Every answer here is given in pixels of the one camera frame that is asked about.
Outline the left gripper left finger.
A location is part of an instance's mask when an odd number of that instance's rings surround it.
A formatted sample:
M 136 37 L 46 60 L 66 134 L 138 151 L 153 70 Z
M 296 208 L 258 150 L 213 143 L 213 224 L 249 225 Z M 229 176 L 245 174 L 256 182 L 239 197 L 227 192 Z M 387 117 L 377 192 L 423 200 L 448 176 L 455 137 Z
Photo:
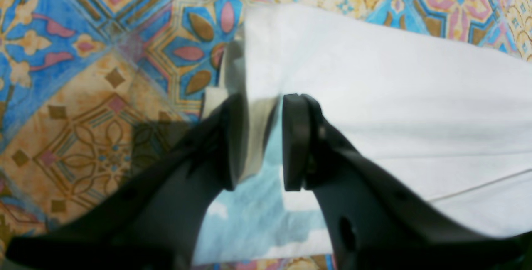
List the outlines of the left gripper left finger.
M 208 207 L 243 170 L 247 117 L 234 94 L 147 170 L 84 216 L 14 237 L 8 270 L 188 270 Z

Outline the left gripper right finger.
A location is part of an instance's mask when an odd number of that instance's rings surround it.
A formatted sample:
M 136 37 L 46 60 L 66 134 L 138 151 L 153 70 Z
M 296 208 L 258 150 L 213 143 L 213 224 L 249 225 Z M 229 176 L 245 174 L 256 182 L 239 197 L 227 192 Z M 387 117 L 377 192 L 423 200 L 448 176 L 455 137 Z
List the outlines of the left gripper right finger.
M 526 270 L 528 234 L 492 238 L 364 157 L 307 94 L 283 96 L 286 191 L 317 198 L 339 270 Z

